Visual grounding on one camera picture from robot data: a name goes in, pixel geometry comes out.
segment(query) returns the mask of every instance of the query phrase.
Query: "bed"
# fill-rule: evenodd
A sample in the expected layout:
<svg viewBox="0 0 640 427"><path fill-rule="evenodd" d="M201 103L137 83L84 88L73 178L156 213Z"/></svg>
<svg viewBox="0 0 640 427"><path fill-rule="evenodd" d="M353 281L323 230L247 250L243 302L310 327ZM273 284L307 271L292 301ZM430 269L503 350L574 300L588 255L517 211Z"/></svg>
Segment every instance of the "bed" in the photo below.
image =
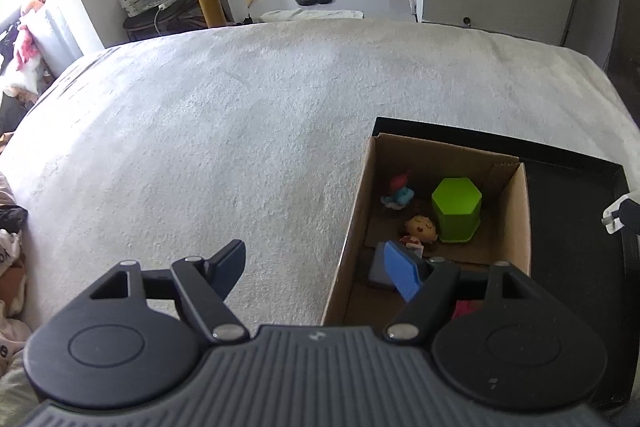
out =
<svg viewBox="0 0 640 427"><path fill-rule="evenodd" d="M146 269L243 239L228 298L251 328L317 323L377 116L544 142L625 166L640 132L576 52L371 20L203 30L66 70L0 156L18 204L36 327L122 259Z"/></svg>

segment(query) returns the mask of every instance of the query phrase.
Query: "cardboard box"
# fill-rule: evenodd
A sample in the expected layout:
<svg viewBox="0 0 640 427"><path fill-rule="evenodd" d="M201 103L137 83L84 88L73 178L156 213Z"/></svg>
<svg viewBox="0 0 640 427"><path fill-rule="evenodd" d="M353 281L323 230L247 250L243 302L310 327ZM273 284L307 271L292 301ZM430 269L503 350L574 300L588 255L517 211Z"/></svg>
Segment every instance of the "cardboard box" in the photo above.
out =
<svg viewBox="0 0 640 427"><path fill-rule="evenodd" d="M398 293L370 286L367 274L371 247L398 239L398 226L411 217L405 214L413 213L408 207L393 214L380 203L388 180L407 169L412 172L409 186L422 204L429 204L431 193L446 177L466 176L482 192L481 223L473 239L463 245L438 242L431 255L479 270L507 260L530 273L529 196L519 158L380 134L369 139L347 238L322 317L324 325L370 325L380 331L404 306Z"/></svg>

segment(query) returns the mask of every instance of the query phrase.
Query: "toy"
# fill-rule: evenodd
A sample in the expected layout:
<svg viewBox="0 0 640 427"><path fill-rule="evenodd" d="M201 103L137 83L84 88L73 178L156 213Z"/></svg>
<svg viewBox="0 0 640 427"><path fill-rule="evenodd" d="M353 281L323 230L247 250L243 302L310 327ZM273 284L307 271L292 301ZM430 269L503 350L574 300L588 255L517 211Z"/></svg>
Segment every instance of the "toy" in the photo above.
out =
<svg viewBox="0 0 640 427"><path fill-rule="evenodd" d="M438 238L436 227L431 222L431 219L427 216L421 216L420 214L406 221L404 223L404 229L410 235L417 237L420 242L427 243L428 245Z"/></svg>
<svg viewBox="0 0 640 427"><path fill-rule="evenodd" d="M482 194L469 178L444 178L431 195L443 243L467 243L480 225Z"/></svg>
<svg viewBox="0 0 640 427"><path fill-rule="evenodd" d="M389 182L389 189L387 196L380 198L380 203L384 204L386 208L392 208L393 210L402 210L406 207L412 199L414 199L414 191L406 186L409 181L409 172L405 174L399 174L391 178Z"/></svg>
<svg viewBox="0 0 640 427"><path fill-rule="evenodd" d="M422 257L424 253L424 247L420 242L420 239L415 237L415 235L405 235L400 238L400 243L408 248L409 250L415 252L418 257Z"/></svg>

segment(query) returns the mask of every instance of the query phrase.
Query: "blue gripper pad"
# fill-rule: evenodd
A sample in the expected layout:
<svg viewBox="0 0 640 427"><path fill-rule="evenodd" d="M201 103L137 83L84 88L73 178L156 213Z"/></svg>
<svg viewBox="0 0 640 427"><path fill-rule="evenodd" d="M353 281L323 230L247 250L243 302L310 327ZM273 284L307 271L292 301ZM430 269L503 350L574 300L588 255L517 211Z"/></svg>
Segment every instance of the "blue gripper pad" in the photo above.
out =
<svg viewBox="0 0 640 427"><path fill-rule="evenodd" d="M385 243L385 270L405 302L414 298L422 287L418 272L420 260L400 243Z"/></svg>

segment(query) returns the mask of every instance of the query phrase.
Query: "green hexagonal block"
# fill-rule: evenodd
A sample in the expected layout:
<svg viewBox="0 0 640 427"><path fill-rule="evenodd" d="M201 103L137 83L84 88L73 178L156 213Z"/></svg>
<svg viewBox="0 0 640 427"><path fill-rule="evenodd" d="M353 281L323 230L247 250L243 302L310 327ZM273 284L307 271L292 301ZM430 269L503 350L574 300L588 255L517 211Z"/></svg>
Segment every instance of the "green hexagonal block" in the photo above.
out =
<svg viewBox="0 0 640 427"><path fill-rule="evenodd" d="M444 178L431 195L443 243L466 243L480 225L482 194L469 178Z"/></svg>

